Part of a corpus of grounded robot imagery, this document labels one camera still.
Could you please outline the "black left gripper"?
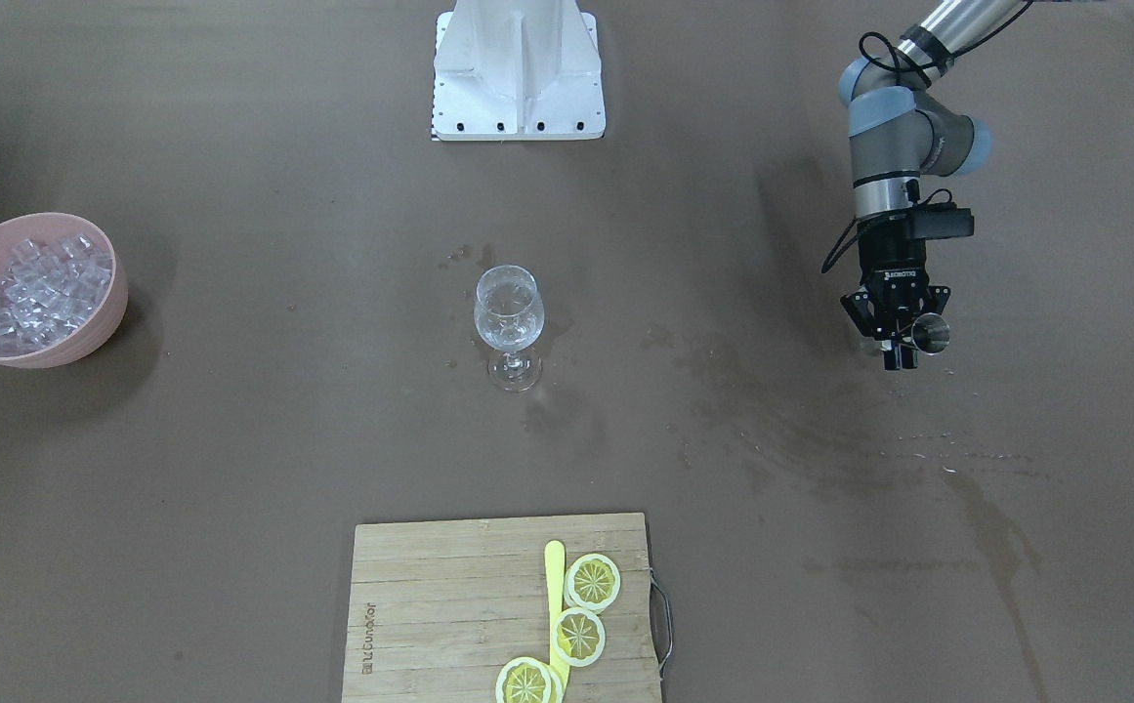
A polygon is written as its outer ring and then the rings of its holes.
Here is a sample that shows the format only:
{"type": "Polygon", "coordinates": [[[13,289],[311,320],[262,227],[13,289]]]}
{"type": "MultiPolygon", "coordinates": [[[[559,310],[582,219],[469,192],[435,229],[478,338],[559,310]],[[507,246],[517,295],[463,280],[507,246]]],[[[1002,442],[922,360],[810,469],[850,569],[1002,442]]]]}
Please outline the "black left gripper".
{"type": "Polygon", "coordinates": [[[870,220],[860,237],[861,288],[840,298],[863,338],[891,340],[923,314],[943,315],[949,286],[930,285],[926,245],[907,236],[907,221],[870,220]]]}

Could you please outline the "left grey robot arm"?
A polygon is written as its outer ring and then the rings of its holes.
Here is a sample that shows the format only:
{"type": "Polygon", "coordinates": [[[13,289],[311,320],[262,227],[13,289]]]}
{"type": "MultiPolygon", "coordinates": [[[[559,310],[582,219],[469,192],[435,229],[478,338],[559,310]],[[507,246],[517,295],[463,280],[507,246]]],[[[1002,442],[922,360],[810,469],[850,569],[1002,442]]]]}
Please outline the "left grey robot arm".
{"type": "Polygon", "coordinates": [[[907,369],[914,352],[945,342],[945,286],[929,280],[926,244],[968,237],[968,209],[933,204],[924,177],[947,178],[985,164],[985,122],[956,115],[930,95],[956,60],[985,44],[1029,8],[1026,1],[943,1],[888,44],[862,53],[839,81],[848,110],[854,221],[826,266],[858,252],[860,288],[843,306],[889,364],[907,369]]]}

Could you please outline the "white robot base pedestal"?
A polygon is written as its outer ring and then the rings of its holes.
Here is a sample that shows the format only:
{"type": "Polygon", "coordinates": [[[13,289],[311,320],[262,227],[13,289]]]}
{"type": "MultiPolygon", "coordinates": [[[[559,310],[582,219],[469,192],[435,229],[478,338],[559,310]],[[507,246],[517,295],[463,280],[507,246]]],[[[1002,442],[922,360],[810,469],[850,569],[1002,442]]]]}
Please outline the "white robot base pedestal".
{"type": "Polygon", "coordinates": [[[434,39],[432,139],[604,136],[599,26],[575,1],[459,1],[434,39]]]}

